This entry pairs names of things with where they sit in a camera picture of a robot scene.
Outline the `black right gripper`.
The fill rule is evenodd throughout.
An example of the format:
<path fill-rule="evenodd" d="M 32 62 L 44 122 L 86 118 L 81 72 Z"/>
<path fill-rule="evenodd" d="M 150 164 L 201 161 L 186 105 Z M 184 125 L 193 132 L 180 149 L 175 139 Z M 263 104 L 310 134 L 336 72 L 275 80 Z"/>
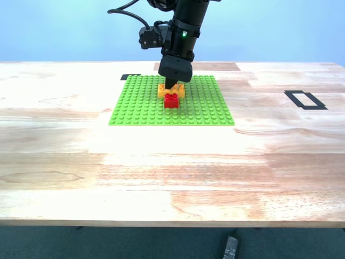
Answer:
<path fill-rule="evenodd" d="M 165 89 L 171 89 L 178 81 L 189 82 L 192 78 L 190 61 L 175 56 L 163 56 L 158 68 L 159 75 L 165 77 Z"/>

